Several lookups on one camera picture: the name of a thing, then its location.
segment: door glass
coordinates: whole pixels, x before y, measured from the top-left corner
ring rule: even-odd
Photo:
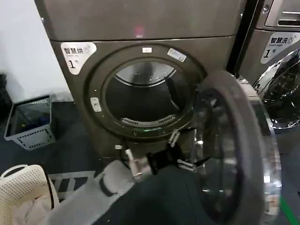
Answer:
[[[196,100],[193,126],[195,143],[190,160],[207,161],[197,168],[203,205],[216,221],[226,221],[239,198],[235,126],[224,100],[215,92],[201,94]]]
[[[275,129],[300,124],[300,49],[270,66],[254,84],[254,89],[270,115]]]
[[[183,74],[159,62],[123,68],[108,83],[105,99],[115,118],[135,127],[171,122],[193,100]]]

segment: white wall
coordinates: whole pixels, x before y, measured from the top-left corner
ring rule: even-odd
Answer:
[[[43,94],[72,101],[33,0],[0,0],[0,73],[14,102]]]

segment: white cloth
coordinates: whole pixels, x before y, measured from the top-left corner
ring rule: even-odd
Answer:
[[[13,225],[39,225],[46,214],[51,211],[51,198],[43,195],[35,200],[23,202],[19,207],[13,206]]]

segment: gray metal panel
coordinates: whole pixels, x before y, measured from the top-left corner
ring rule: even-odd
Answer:
[[[261,64],[260,60],[274,31],[254,30],[251,40],[247,46],[247,51],[240,66],[239,75],[247,79],[252,85],[264,73],[267,68],[284,58],[291,51],[300,48],[300,42],[291,45],[266,64]]]
[[[85,107],[84,93],[86,91],[85,83],[91,70],[97,66],[101,60],[112,54],[117,54],[117,50],[130,45],[136,44],[161,44],[174,47],[186,52],[189,56],[197,60],[204,69],[209,73],[215,69],[225,69],[228,57],[234,42],[235,36],[232,37],[217,37],[217,38],[196,38],[185,40],[152,40],[152,41],[119,41],[119,42],[94,42],[97,46],[97,51],[86,61],[79,75],[73,75],[69,72],[66,62],[63,58],[60,44],[61,42],[52,41],[54,52],[58,58],[60,67],[64,73],[66,81],[72,91],[72,95],[76,101],[79,113],[83,118],[91,140],[97,152],[103,157],[118,156],[118,152],[114,150],[115,144],[120,144],[120,141],[110,133],[103,130],[100,125],[90,116],[89,110]],[[149,145],[144,144],[142,148],[136,147],[134,144],[130,148],[141,154],[141,149],[147,151]],[[157,150],[164,148],[162,143],[157,144]]]
[[[300,12],[298,0],[261,0],[264,6],[255,25],[260,30],[300,31],[300,27],[279,26],[279,19],[300,19],[300,15],[287,15],[282,12]]]
[[[36,0],[57,41],[232,36],[245,0]]]

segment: white plastic basket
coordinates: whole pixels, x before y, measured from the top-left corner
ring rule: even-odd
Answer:
[[[13,170],[21,170],[6,176]],[[0,225],[12,225],[12,206],[51,195],[52,208],[59,204],[57,193],[51,180],[39,165],[17,165],[6,170],[0,176]]]

